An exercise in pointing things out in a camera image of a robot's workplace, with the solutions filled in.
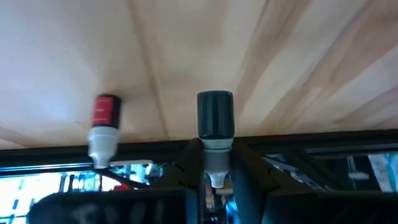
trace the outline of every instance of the wooden board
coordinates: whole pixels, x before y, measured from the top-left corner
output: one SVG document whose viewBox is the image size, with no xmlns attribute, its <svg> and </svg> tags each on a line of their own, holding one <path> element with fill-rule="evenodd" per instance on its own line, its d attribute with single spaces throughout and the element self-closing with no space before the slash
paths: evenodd
<svg viewBox="0 0 398 224">
<path fill-rule="evenodd" d="M 398 128 L 396 0 L 5 0 L 0 149 L 197 135 L 196 94 L 235 95 L 238 136 Z"/>
</svg>

